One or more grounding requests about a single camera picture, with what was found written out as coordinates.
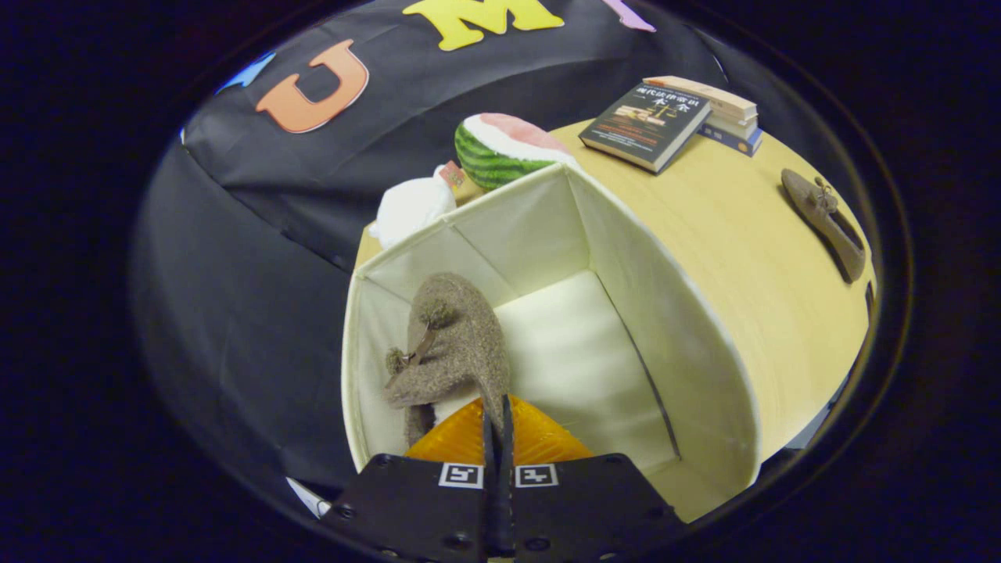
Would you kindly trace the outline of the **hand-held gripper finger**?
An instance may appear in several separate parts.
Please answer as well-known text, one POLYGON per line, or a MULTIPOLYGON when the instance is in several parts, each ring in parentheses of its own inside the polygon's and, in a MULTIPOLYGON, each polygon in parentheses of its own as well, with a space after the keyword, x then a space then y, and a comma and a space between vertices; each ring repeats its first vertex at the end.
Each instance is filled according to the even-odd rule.
POLYGON ((468 424, 480 461, 379 454, 322 517, 336 539, 378 561, 486 561, 496 538, 498 466, 488 414, 468 424))
POLYGON ((630 561, 685 534, 676 510, 622 453, 516 463, 526 428, 515 396, 507 400, 500 513, 516 561, 630 561))

